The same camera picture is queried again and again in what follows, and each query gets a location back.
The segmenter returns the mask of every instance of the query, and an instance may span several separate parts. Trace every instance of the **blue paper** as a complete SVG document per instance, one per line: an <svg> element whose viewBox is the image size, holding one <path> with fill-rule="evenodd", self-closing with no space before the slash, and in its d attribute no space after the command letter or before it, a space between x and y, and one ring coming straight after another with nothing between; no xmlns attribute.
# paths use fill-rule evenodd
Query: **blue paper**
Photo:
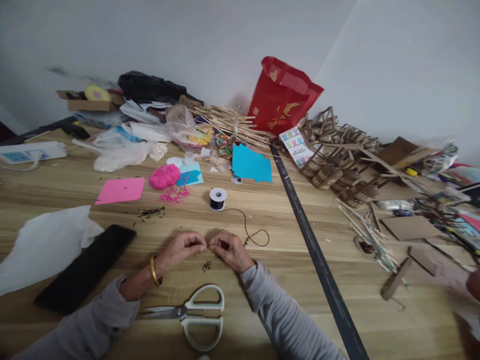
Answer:
<svg viewBox="0 0 480 360"><path fill-rule="evenodd" d="M272 182L272 165L270 159L240 144L233 146L231 169L235 176L254 179L257 183Z"/></svg>
<svg viewBox="0 0 480 360"><path fill-rule="evenodd" d="M195 161L192 165L189 165L189 166L187 166L185 164L182 164L179 167L179 169L180 169L180 174L185 174L185 173L192 172L192 171L195 171L195 170L200 172L200 175L198 176L198 181L188 182L188 185L195 185L195 184L203 184L204 183L204 177L202 176L202 171L200 170L200 164L197 161Z"/></svg>
<svg viewBox="0 0 480 360"><path fill-rule="evenodd" d="M198 184L200 175L202 175L202 173L198 170L184 172L183 174L180 174L180 178L176 181L176 185L182 187L185 185L191 185L192 183Z"/></svg>

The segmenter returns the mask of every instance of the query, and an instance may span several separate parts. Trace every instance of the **gray shirt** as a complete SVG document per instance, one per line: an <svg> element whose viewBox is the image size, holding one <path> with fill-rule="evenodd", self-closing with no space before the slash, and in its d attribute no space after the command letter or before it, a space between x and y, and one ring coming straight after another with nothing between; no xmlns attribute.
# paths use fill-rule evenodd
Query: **gray shirt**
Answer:
<svg viewBox="0 0 480 360"><path fill-rule="evenodd" d="M283 358L343 360L338 348L259 261L240 275L250 304ZM91 303L63 318L58 326L15 360L98 359L134 321L140 300L125 301L113 280Z"/></svg>

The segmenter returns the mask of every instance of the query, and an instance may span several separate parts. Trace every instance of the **scissor blade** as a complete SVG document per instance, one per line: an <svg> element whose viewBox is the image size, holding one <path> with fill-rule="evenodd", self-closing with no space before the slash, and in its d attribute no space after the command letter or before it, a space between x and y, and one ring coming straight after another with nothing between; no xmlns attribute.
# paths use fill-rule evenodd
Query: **scissor blade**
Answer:
<svg viewBox="0 0 480 360"><path fill-rule="evenodd" d="M157 306L148 307L145 310L149 311L142 315L143 319L177 319L183 315L183 306Z"/></svg>

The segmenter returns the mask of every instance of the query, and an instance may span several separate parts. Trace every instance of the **black bag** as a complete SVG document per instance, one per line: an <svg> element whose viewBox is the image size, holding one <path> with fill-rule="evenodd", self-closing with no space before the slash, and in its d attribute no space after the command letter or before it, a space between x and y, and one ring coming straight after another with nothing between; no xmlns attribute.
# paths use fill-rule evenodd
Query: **black bag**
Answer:
<svg viewBox="0 0 480 360"><path fill-rule="evenodd" d="M139 71L129 71L120 75L118 86L123 90L123 95L135 101L158 101L163 103L177 104L180 95L185 95L192 100L203 101L194 98L187 93L185 86L164 80L160 77L144 74Z"/></svg>

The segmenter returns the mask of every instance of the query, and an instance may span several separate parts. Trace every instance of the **pink yarn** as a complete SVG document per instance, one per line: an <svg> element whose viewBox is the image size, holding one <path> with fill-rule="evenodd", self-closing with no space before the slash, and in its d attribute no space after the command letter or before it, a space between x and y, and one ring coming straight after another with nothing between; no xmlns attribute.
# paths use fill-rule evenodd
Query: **pink yarn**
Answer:
<svg viewBox="0 0 480 360"><path fill-rule="evenodd" d="M181 177L181 179L185 180L185 184L183 185L183 189L181 187L178 187L178 189L180 189L180 192L177 192L177 190L172 185L161 194L160 200L165 201L170 205L183 203L182 199L190 196L190 189L187 188L187 181L189 179L189 176L190 173L188 173L186 178Z"/></svg>
<svg viewBox="0 0 480 360"><path fill-rule="evenodd" d="M170 164L161 166L155 170L153 174L150 175L148 182L152 188L161 190L175 184L178 179L180 179L179 168Z"/></svg>

